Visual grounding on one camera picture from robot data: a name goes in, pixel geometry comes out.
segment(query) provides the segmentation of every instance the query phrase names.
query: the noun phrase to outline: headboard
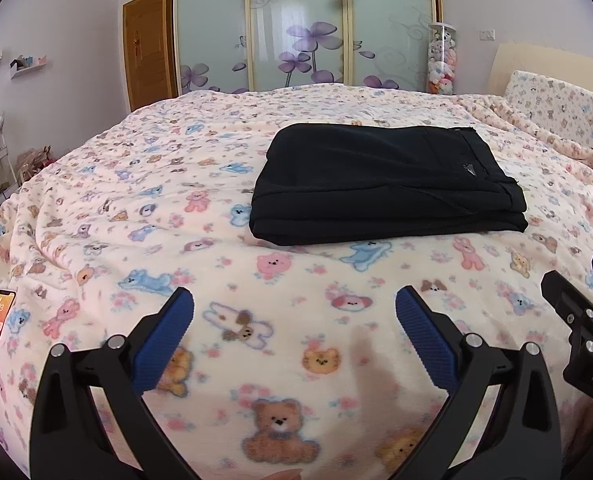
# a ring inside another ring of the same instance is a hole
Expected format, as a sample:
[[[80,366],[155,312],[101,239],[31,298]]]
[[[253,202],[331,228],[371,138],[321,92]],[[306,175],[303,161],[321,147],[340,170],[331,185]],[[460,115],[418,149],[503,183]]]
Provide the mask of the headboard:
[[[509,77],[515,70],[553,77],[593,92],[592,58],[527,43],[499,45],[487,83],[487,92],[503,95]]]

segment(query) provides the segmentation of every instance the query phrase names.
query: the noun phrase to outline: wardrobe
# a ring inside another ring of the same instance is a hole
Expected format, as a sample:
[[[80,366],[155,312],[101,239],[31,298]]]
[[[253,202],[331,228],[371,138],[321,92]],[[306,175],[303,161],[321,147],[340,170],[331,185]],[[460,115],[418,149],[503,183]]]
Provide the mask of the wardrobe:
[[[331,82],[425,91],[441,0],[166,0],[165,14],[174,93]]]

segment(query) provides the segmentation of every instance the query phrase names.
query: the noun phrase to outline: bear pattern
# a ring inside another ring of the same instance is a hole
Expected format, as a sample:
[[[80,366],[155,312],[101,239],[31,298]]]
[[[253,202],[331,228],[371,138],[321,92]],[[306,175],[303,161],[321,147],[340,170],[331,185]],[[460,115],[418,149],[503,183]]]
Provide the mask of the bear pattern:
[[[311,463],[319,455],[319,444],[304,440],[301,404],[294,399],[275,402],[259,399],[252,405],[257,432],[243,440],[245,456],[271,464]]]

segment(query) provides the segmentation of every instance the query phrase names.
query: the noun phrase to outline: folded black pants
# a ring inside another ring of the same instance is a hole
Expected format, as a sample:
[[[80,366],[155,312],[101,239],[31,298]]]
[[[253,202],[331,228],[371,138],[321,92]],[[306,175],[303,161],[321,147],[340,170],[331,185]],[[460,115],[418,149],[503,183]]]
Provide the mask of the folded black pants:
[[[267,158],[250,229],[278,245],[527,227],[523,191],[473,128],[293,124]]]

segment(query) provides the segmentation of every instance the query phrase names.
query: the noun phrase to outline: gold door frame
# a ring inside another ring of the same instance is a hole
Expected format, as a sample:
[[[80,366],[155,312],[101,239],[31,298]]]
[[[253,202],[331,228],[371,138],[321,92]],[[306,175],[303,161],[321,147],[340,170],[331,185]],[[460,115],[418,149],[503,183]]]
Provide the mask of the gold door frame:
[[[351,83],[354,80],[354,14],[353,0],[342,0],[343,5],[343,82]],[[442,0],[432,0],[432,19],[435,22],[443,21]],[[177,35],[176,0],[163,0],[163,39],[164,53],[167,58],[165,64],[166,78],[170,97],[180,95],[180,64],[179,45]],[[254,35],[254,22],[250,0],[245,0],[245,32],[247,39],[247,66],[248,87],[255,90],[254,81],[254,54],[256,43]]]

